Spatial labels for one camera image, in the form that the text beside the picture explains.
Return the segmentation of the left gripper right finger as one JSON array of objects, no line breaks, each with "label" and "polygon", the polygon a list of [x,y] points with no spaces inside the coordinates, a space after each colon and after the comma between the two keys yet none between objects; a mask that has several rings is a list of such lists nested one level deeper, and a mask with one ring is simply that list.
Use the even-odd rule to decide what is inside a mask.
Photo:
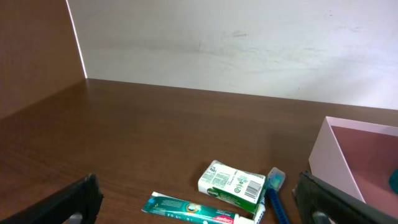
[{"label": "left gripper right finger", "polygon": [[397,224],[387,215],[304,171],[292,191],[302,223]]}]

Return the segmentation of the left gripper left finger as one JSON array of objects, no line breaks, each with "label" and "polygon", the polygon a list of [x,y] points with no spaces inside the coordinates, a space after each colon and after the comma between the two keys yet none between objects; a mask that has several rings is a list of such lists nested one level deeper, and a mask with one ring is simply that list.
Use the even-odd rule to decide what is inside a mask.
[{"label": "left gripper left finger", "polygon": [[76,214],[81,215],[81,223],[94,223],[102,201],[97,176],[89,174],[1,223],[63,223]]}]

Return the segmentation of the green white soap box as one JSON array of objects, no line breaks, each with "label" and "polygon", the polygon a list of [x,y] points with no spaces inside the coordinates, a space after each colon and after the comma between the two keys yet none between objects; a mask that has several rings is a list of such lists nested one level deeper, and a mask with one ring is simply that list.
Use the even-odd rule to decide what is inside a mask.
[{"label": "green white soap box", "polygon": [[267,187],[267,176],[246,172],[214,160],[198,180],[198,190],[255,213]]}]

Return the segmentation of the teal mouthwash bottle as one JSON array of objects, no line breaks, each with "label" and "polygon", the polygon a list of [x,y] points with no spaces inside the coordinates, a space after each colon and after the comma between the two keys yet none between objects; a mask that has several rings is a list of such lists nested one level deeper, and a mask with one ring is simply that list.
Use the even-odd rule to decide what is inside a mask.
[{"label": "teal mouthwash bottle", "polygon": [[389,186],[393,192],[398,194],[398,170],[396,169],[389,178]]}]

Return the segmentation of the green toothpaste tube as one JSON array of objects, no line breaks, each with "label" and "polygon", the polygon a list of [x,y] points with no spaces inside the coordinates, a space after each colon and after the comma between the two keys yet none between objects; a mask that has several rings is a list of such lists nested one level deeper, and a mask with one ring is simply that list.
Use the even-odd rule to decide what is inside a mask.
[{"label": "green toothpaste tube", "polygon": [[254,220],[237,213],[153,192],[143,212],[198,224],[255,224]]}]

